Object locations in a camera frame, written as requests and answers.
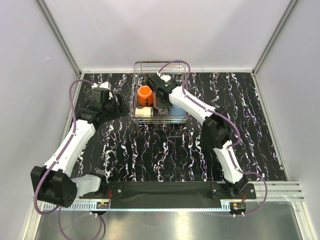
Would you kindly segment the orange cup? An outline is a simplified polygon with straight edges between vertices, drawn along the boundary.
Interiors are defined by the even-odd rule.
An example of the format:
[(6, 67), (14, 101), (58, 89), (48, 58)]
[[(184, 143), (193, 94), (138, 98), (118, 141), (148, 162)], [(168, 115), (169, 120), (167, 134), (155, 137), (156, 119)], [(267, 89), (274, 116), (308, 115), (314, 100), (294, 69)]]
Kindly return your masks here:
[(153, 104), (153, 91), (147, 85), (143, 85), (137, 90), (138, 103), (143, 107), (149, 107)]

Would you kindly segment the blue plastic cup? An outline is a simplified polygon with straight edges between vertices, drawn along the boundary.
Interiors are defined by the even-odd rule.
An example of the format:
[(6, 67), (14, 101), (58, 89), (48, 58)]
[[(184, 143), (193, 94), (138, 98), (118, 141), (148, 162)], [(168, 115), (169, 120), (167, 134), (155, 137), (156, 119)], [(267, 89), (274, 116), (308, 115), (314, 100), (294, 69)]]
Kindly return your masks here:
[(169, 116), (173, 118), (184, 118), (186, 116), (186, 111), (177, 105), (173, 105), (170, 108)]

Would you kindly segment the metal cup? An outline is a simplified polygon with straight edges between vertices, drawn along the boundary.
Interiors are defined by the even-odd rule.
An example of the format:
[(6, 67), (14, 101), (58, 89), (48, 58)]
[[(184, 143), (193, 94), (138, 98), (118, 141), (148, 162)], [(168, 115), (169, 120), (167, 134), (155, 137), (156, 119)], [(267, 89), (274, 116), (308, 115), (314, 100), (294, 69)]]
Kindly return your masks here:
[(152, 106), (138, 106), (135, 108), (135, 117), (141, 118), (151, 118), (153, 117), (153, 107)]

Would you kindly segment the small clear plastic cup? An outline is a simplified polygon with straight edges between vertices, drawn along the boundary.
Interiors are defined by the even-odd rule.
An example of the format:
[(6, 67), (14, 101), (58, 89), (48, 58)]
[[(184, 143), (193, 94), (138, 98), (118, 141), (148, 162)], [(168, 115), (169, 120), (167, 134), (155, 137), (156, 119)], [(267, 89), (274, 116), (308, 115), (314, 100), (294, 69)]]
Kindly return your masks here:
[(166, 118), (170, 116), (170, 112), (168, 108), (159, 108), (157, 110), (157, 116), (161, 118)]

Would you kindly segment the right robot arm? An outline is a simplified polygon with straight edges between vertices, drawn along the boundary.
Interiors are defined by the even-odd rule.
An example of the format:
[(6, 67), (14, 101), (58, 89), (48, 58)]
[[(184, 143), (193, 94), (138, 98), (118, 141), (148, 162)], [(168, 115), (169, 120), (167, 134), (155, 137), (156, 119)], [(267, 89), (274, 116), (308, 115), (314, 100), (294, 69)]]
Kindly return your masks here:
[(222, 166), (228, 196), (237, 199), (243, 195), (248, 181), (236, 161), (232, 147), (231, 127), (235, 124), (173, 79), (164, 81), (155, 73), (147, 78), (146, 84), (162, 103), (180, 107), (201, 124), (201, 142), (214, 150)]

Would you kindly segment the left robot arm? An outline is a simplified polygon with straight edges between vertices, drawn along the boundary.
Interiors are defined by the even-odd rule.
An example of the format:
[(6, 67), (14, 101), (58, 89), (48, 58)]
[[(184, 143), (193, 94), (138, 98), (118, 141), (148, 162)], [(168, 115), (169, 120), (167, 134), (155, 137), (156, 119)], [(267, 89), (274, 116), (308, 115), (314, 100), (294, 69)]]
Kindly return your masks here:
[(101, 199), (108, 187), (101, 176), (86, 174), (72, 178), (72, 170), (83, 148), (105, 123), (126, 116), (129, 112), (122, 96), (113, 93), (109, 82), (95, 85), (86, 107), (80, 108), (75, 123), (59, 148), (44, 166), (35, 166), (31, 173), (34, 200), (68, 208), (77, 197), (91, 193)]

